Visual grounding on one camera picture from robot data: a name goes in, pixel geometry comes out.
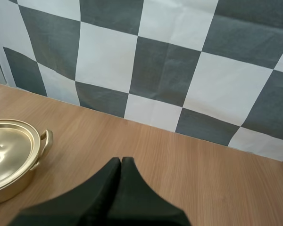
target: brass pot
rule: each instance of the brass pot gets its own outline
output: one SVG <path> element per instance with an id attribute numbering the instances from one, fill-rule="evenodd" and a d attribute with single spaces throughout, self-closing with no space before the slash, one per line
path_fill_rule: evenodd
<path id="1" fill-rule="evenodd" d="M 45 146 L 41 149 L 41 140 L 44 139 Z M 40 136 L 28 123 L 0 119 L 0 202 L 14 197 L 31 183 L 52 143 L 50 130 L 45 130 Z"/>

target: wooden table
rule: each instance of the wooden table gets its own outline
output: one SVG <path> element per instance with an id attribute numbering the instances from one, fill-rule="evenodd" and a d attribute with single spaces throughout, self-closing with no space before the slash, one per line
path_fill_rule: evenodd
<path id="1" fill-rule="evenodd" d="M 151 188 L 194 226 L 283 225 L 283 162 L 3 85 L 0 118 L 54 134 L 34 181 L 0 204 L 0 225 L 76 187 L 114 156 L 133 156 Z"/>

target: checkered backdrop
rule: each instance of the checkered backdrop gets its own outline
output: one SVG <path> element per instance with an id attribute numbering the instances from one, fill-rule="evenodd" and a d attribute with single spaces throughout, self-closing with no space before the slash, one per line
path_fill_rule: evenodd
<path id="1" fill-rule="evenodd" d="M 283 0 L 0 0 L 8 85 L 283 161 Z"/>

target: pot lid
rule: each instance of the pot lid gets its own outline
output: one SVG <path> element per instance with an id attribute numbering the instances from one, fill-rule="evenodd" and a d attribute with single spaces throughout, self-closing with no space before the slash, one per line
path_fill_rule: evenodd
<path id="1" fill-rule="evenodd" d="M 0 120 L 0 189 L 17 180 L 37 161 L 40 135 L 18 120 Z"/>

